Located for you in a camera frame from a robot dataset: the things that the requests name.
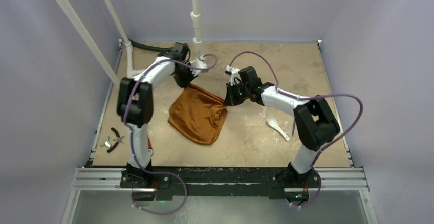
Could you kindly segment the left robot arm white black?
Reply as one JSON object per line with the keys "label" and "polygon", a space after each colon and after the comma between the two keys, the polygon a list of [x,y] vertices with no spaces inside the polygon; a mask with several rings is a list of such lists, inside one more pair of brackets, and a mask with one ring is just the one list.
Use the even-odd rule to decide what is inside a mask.
{"label": "left robot arm white black", "polygon": [[167,77],[186,88],[200,71],[208,68],[203,56],[189,60],[186,44],[175,43],[170,51],[159,54],[149,67],[132,78],[120,82],[117,114],[125,124],[130,138],[131,155],[123,172],[123,181],[133,181],[141,188],[153,180],[151,155],[148,151],[148,124],[154,114],[154,89]]}

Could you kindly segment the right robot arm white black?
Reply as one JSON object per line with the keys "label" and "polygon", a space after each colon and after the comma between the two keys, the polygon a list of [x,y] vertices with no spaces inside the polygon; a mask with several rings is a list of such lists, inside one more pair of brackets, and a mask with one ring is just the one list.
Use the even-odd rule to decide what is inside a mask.
{"label": "right robot arm white black", "polygon": [[307,181],[320,149],[330,143],[340,127],[325,98],[310,99],[279,91],[275,84],[262,83],[252,66],[243,69],[227,66],[225,106],[237,106],[249,99],[261,106],[278,109],[294,118],[301,146],[285,170],[286,180],[295,187]]}

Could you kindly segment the orange cloth napkin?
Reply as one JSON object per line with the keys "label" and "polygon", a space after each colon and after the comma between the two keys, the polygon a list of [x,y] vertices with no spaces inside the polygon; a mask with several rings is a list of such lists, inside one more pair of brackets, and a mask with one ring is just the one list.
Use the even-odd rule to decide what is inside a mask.
{"label": "orange cloth napkin", "polygon": [[223,102],[223,98],[189,84],[169,108],[168,123],[192,142],[212,145],[228,115]]}

